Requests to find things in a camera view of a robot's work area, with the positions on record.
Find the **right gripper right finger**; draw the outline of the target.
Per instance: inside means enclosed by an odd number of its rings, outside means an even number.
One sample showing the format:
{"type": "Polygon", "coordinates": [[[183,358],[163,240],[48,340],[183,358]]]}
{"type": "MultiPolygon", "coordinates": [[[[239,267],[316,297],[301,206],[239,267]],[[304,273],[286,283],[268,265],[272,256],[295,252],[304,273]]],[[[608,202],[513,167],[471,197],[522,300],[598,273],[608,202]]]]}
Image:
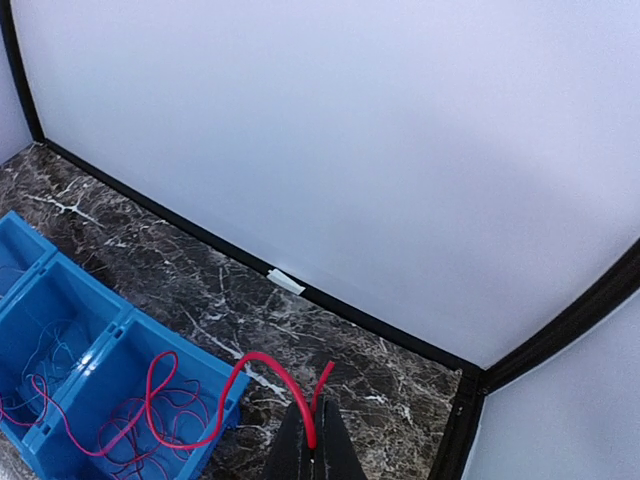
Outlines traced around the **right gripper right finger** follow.
{"type": "Polygon", "coordinates": [[[314,478],[320,480],[366,480],[339,406],[321,397],[315,413],[317,447],[314,478]]]}

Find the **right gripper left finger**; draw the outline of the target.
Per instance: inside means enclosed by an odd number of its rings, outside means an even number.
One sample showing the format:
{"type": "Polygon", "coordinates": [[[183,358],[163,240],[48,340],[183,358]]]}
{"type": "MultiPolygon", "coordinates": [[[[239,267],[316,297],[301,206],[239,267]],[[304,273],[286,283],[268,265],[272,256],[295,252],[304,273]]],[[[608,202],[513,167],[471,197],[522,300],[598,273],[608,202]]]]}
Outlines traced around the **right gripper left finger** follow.
{"type": "Polygon", "coordinates": [[[312,453],[299,408],[291,403],[261,472],[265,480],[310,480],[312,453]]]}

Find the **blue three-compartment plastic bin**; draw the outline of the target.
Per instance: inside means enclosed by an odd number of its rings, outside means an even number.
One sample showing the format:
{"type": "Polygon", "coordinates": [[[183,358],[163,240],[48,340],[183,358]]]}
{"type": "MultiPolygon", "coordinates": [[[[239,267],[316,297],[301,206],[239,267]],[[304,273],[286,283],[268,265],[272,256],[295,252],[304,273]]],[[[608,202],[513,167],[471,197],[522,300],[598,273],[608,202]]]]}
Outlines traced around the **blue three-compartment plastic bin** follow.
{"type": "Polygon", "coordinates": [[[247,376],[1,220],[1,428],[40,479],[196,479],[247,376]]]}

